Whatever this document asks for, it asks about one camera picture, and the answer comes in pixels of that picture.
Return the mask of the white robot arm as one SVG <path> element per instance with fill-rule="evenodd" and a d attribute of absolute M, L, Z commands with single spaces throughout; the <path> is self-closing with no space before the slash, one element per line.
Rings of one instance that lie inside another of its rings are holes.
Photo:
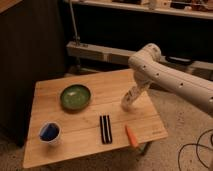
<path fill-rule="evenodd" d="M 153 43 L 129 58 L 136 84 L 144 87 L 155 82 L 213 117 L 213 82 L 160 64 L 160 58 L 161 50 Z"/>

